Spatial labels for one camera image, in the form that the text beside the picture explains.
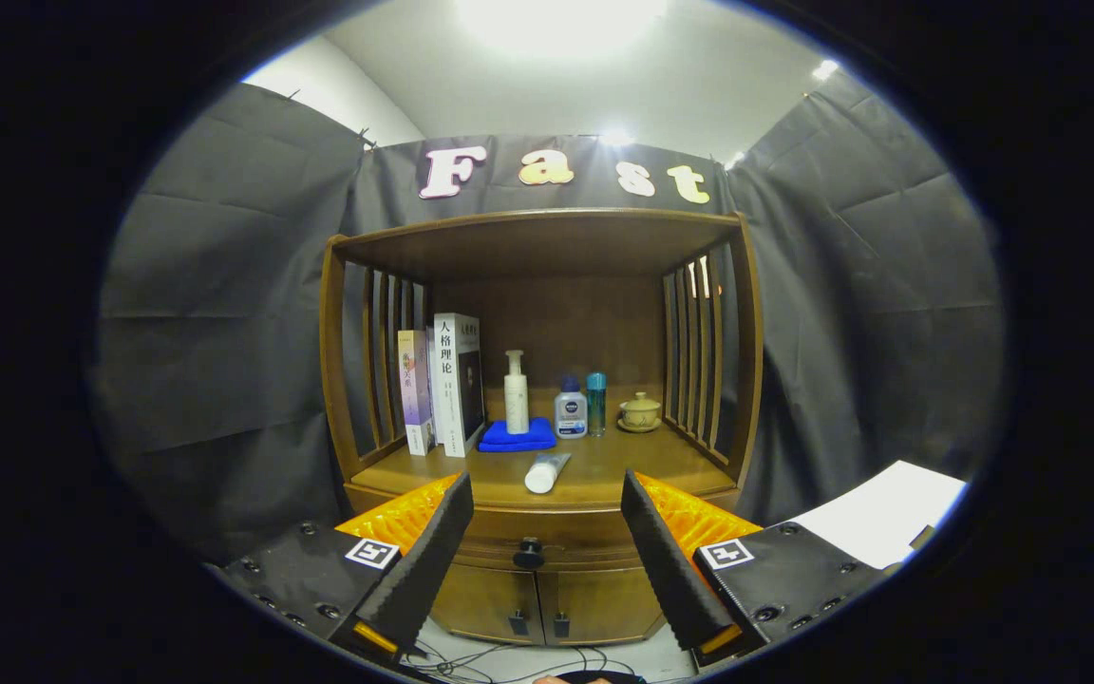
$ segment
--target white wall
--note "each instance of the white wall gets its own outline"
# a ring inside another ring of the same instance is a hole
[[[424,140],[424,134],[361,67],[322,35],[278,56],[243,82],[281,95],[301,90],[294,95],[296,103],[306,104],[353,131],[370,128],[365,138],[382,148]]]

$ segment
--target hand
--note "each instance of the hand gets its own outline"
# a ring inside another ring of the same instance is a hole
[[[535,684],[568,684],[568,681],[560,680],[559,676],[539,676],[538,680],[535,680]],[[598,676],[598,679],[590,681],[590,684],[610,684],[610,681]]]

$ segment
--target book spine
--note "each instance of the book spine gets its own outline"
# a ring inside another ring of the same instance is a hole
[[[464,417],[458,397],[458,368],[455,316],[438,314],[433,318],[434,341],[438,347],[438,358],[434,366],[442,378],[434,389],[434,397],[440,397],[442,409],[442,442],[446,455],[464,457],[467,455],[467,436],[464,434]]]
[[[412,455],[424,455],[424,442],[421,440],[420,431],[417,431],[418,420],[416,406],[416,335],[411,329],[400,329],[398,334],[398,345],[396,345],[396,358],[399,359],[399,368],[396,373],[399,376],[399,398],[403,399],[404,426],[407,432],[407,450]]]
[[[429,356],[422,329],[399,331],[399,394],[408,453],[422,456],[434,445],[433,402],[429,395]]]
[[[464,339],[462,339],[462,343],[465,343],[465,349],[461,350],[475,351],[475,355],[477,355],[477,358],[479,358],[482,355],[482,351],[480,351],[479,348],[479,320],[474,320],[474,317],[467,317],[467,320],[465,320],[465,323],[469,325],[469,331],[467,335],[464,335]],[[486,407],[484,407],[482,363],[478,363],[477,367],[475,367],[475,373],[477,373],[477,375],[475,375],[475,386],[477,386],[477,390],[475,390],[475,392],[477,393],[477,395],[475,395],[475,399],[478,401],[477,403],[478,427],[475,428],[472,431],[472,433],[464,437],[465,438],[464,453],[468,453],[468,451],[474,450],[475,445],[479,444],[479,436],[482,434],[484,426],[486,426],[487,416],[486,416]],[[464,425],[465,429],[465,419],[459,419],[459,422]]]
[[[429,398],[433,403],[431,411],[433,411],[433,434],[434,443],[444,444],[444,431],[442,426],[442,399],[438,397],[438,386],[442,385],[442,369],[438,364],[438,345],[433,335],[433,322],[430,321],[429,325],[424,328],[424,353],[429,358],[428,363],[428,378],[429,378]]]

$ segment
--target cabinet knob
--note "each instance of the cabinet knob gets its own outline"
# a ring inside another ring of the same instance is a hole
[[[544,566],[544,546],[533,536],[522,540],[521,550],[513,554],[513,565],[523,570],[538,570]]]
[[[571,627],[572,621],[568,619],[568,615],[558,612],[558,614],[556,614],[556,638],[568,639],[568,631]]]
[[[509,628],[517,637],[529,636],[529,626],[526,626],[526,616],[522,613],[521,608],[513,611],[513,614],[509,616]]]

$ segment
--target wooden shelf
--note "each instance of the wooden shelf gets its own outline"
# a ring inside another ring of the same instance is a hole
[[[737,217],[656,209],[496,212],[334,239],[348,259],[417,282],[653,276],[735,236]]]
[[[452,459],[444,455],[442,447],[426,456],[414,456],[405,445],[359,472],[351,482],[382,492],[404,494],[452,473],[467,471],[472,475],[477,507],[570,511],[619,508],[624,473],[629,467],[695,495],[724,492],[735,486],[710,460],[665,425],[639,434],[613,428],[607,429],[604,437],[560,439],[550,451],[570,451],[572,459],[565,465],[555,488],[547,494],[531,494],[524,485],[535,451],[489,454],[473,450],[466,459]]]

